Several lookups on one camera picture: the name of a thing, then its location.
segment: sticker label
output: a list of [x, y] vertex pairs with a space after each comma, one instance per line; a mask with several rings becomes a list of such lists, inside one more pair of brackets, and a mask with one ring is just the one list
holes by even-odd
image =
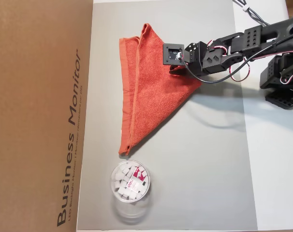
[[139, 192], [138, 187], [139, 187], [139, 183], [132, 178], [127, 183], [127, 188], [129, 188], [131, 191], [134, 191], [135, 193]]
[[141, 180], [142, 182], [144, 181], [145, 177], [143, 177], [143, 175], [141, 174], [141, 171], [139, 170], [139, 167], [136, 168], [136, 170], [134, 171], [132, 177], [136, 177], [139, 180]]

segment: white table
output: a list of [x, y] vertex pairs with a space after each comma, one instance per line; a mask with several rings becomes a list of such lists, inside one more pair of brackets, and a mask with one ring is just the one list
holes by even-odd
[[[94, 0], [98, 2], [135, 0]], [[266, 22], [288, 18], [285, 0], [247, 0]], [[257, 25], [234, 3], [236, 32]], [[285, 111], [258, 92], [260, 73], [272, 57], [251, 63], [250, 77], [242, 83], [249, 158], [258, 230], [293, 229], [293, 110]], [[241, 76], [247, 70], [241, 70]]]

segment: clear plastic container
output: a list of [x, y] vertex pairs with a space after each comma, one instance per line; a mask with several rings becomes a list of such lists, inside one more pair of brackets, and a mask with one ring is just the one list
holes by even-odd
[[[111, 173], [111, 178], [110, 178], [111, 190], [114, 196], [122, 202], [132, 203], [142, 199], [147, 194], [150, 184], [151, 184], [151, 176], [149, 171], [142, 163], [135, 160], [128, 160], [128, 161], [119, 163], [118, 166]], [[121, 194], [123, 193], [123, 191], [121, 190], [119, 191], [120, 188], [124, 188], [128, 190], [124, 194]], [[129, 192], [131, 193], [132, 191], [136, 193], [135, 199], [129, 198], [129, 196], [127, 196], [126, 194]]]

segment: red wire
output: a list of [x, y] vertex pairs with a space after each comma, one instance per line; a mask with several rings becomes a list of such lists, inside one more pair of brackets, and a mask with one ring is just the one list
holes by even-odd
[[[250, 74], [250, 71], [251, 71], [251, 68], [250, 68], [250, 66], [249, 66], [248, 63], [247, 63], [247, 65], [248, 65], [248, 67], [249, 67], [249, 71], [248, 71], [248, 75], [247, 75], [245, 78], [243, 78], [243, 79], [240, 80], [240, 81], [237, 81], [237, 80], [234, 78], [234, 76], [231, 76], [231, 78], [232, 78], [234, 81], [236, 81], [236, 82], [241, 82], [241, 81], [244, 81], [245, 79], [247, 79], [248, 76], [249, 76], [249, 74]], [[232, 67], [230, 66], [230, 67], [229, 67], [229, 74], [231, 74], [231, 73], [232, 73]]]
[[213, 48], [221, 48], [221, 49], [223, 49], [224, 51], [225, 51], [225, 55], [227, 54], [227, 48], [226, 47], [224, 47], [224, 46], [214, 46]]
[[214, 40], [210, 40], [206, 46], [209, 47], [210, 46], [210, 43], [213, 42], [213, 41]]

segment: cable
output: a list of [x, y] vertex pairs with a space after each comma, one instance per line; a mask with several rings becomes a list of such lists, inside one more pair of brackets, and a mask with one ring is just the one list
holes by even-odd
[[272, 53], [272, 54], [268, 54], [268, 55], [261, 56], [261, 57], [255, 57], [254, 59], [261, 59], [261, 58], [265, 58], [265, 57], [269, 57], [269, 56], [273, 56], [273, 55], [279, 55], [279, 54], [283, 54], [283, 53], [293, 53], [293, 51], [286, 51], [286, 52], [280, 52], [280, 53]]
[[269, 48], [271, 48], [273, 45], [269, 45], [268, 47], [264, 48], [263, 50], [255, 53], [253, 56], [251, 56], [249, 59], [247, 59], [243, 64], [241, 64], [239, 66], [239, 68], [237, 68], [235, 71], [233, 71], [231, 74], [229, 74], [228, 76], [220, 79], [220, 80], [217, 80], [217, 81], [205, 81], [203, 79], [200, 79], [198, 76], [196, 76], [190, 69], [189, 69], [189, 66], [186, 64], [186, 62], [183, 60], [183, 64], [185, 66], [185, 68], [190, 72], [190, 74], [195, 77], [196, 79], [200, 80], [201, 82], [203, 83], [207, 83], [207, 84], [215, 84], [215, 83], [219, 83], [219, 82], [222, 82], [222, 81], [225, 81], [227, 80], [229, 77], [231, 77], [232, 75], [236, 74], [240, 69], [242, 69], [247, 63], [249, 63], [254, 57], [256, 57], [258, 54], [268, 50]]
[[[245, 0], [241, 1], [241, 0], [237, 0], [241, 5], [245, 6], [247, 4], [247, 2]], [[252, 8], [248, 8], [246, 10], [249, 14], [249, 16], [254, 19], [257, 22], [263, 23], [266, 26], [270, 25], [269, 23], [265, 22]]]
[[292, 79], [293, 79], [293, 75], [288, 79], [288, 81], [286, 81], [286, 79], [285, 79], [286, 82], [283, 82], [283, 81], [282, 81], [282, 77], [281, 77], [281, 78], [280, 78], [280, 82], [281, 82], [282, 84], [284, 84], [284, 85], [287, 85], [288, 83], [291, 82]]
[[[210, 41], [208, 42], [208, 44], [207, 44], [207, 47], [209, 47], [213, 42], [214, 42], [214, 40], [210, 40]], [[228, 53], [227, 48], [224, 47], [224, 46], [214, 46], [213, 48], [221, 48], [221, 49], [223, 49], [223, 50], [225, 51], [225, 55]]]
[[263, 50], [260, 50], [258, 51], [257, 53], [255, 53], [253, 56], [251, 56], [250, 58], [248, 58], [243, 64], [241, 64], [239, 66], [239, 68], [237, 68], [235, 71], [233, 71], [232, 73], [230, 73], [228, 76], [220, 79], [220, 80], [217, 80], [217, 81], [205, 81], [203, 79], [200, 79], [198, 76], [196, 76], [188, 67], [188, 65], [186, 64], [186, 62], [184, 61], [184, 58], [183, 58], [183, 64], [185, 66], [185, 68], [190, 72], [190, 74], [195, 77], [196, 79], [200, 80], [201, 82], [203, 83], [207, 83], [207, 84], [215, 84], [215, 83], [219, 83], [219, 82], [222, 82], [222, 81], [225, 81], [227, 80], [229, 77], [231, 77], [232, 75], [236, 74], [240, 69], [242, 69], [247, 63], [249, 63], [251, 60], [254, 60], [255, 57], [257, 57], [260, 53], [264, 52], [264, 51], [267, 51], [268, 49], [270, 49], [271, 47], [275, 47], [289, 39], [293, 38], [293, 34], [291, 34], [290, 36], [280, 40], [280, 41], [273, 41], [273, 43], [271, 45], [269, 45], [268, 47], [265, 47]]
[[[249, 73], [250, 73], [250, 71], [251, 71], [251, 67], [249, 66], [249, 64], [248, 64], [248, 67], [249, 67], [248, 74], [247, 74], [247, 76], [246, 76], [245, 78], [243, 78], [242, 80], [240, 80], [240, 81], [237, 81], [237, 80], [234, 78], [234, 76], [231, 76], [231, 78], [232, 78], [234, 81], [236, 81], [236, 82], [241, 82], [241, 81], [244, 81], [245, 79], [247, 79], [247, 78], [248, 78], [248, 76], [249, 76]], [[229, 67], [229, 73], [232, 73], [232, 67], [231, 67], [231, 66]]]
[[293, 75], [288, 79], [288, 81], [287, 82], [283, 82], [282, 81], [282, 77], [280, 78], [280, 82], [282, 83], [282, 84], [284, 84], [284, 85], [287, 85], [288, 83], [290, 83], [290, 81], [293, 79]]

